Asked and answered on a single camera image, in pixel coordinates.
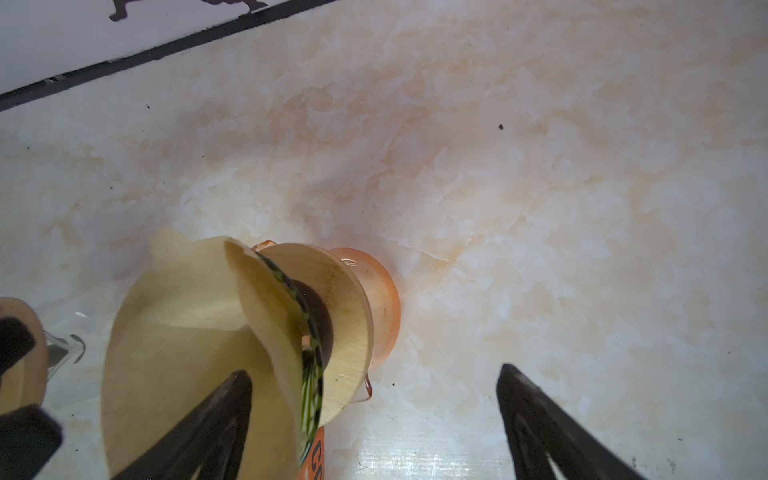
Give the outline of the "beige paper coffee filter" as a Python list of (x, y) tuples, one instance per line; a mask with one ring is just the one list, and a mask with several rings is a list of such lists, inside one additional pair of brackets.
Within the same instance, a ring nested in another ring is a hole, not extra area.
[(24, 301), (1, 298), (1, 319), (14, 318), (26, 333), (1, 334), (1, 352), (14, 361), (1, 374), (1, 413), (28, 405), (41, 405), (46, 391), (49, 355), (38, 315)]

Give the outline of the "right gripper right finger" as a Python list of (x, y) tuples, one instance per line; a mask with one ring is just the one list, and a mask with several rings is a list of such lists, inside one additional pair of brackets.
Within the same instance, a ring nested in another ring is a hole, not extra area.
[(640, 479), (512, 364), (504, 364), (496, 396), (518, 479)]

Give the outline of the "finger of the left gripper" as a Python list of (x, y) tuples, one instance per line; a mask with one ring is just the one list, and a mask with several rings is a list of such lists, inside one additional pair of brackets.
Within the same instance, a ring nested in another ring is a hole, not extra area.
[[(14, 318), (1, 319), (1, 334), (26, 333)], [(1, 352), (1, 374), (12, 366), (10, 353)], [(34, 479), (60, 448), (61, 426), (39, 405), (1, 414), (1, 478)]]

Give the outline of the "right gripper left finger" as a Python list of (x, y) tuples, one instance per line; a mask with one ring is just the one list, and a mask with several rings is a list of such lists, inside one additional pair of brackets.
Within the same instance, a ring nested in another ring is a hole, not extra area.
[(235, 479), (249, 428), (253, 386), (230, 375), (116, 479)]

